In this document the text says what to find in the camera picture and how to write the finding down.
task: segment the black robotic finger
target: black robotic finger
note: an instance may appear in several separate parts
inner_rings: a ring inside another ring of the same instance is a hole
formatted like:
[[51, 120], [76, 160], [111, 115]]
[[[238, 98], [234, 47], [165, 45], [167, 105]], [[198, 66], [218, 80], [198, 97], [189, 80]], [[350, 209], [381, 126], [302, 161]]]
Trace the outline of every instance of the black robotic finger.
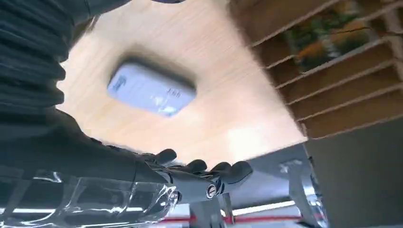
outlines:
[[220, 180], [224, 185], [223, 193], [230, 192], [242, 185], [253, 173], [252, 167], [246, 161], [239, 161], [231, 167], [229, 172], [224, 172]]
[[153, 0], [153, 1], [174, 4], [174, 3], [181, 3], [186, 0]]
[[169, 169], [198, 175], [200, 172], [203, 172], [207, 169], [207, 164], [203, 160], [196, 159], [185, 166], [176, 165], [176, 166], [169, 167]]
[[205, 171], [207, 169], [207, 164], [203, 160], [196, 159], [187, 164], [186, 167], [190, 169], [190, 172], [194, 173]]
[[157, 154], [154, 159], [159, 165], [167, 165], [176, 159], [176, 152], [172, 149], [165, 149]]
[[231, 170], [231, 165], [228, 162], [220, 162], [214, 168], [211, 169], [212, 172], [214, 171], [222, 171], [222, 172], [229, 172]]

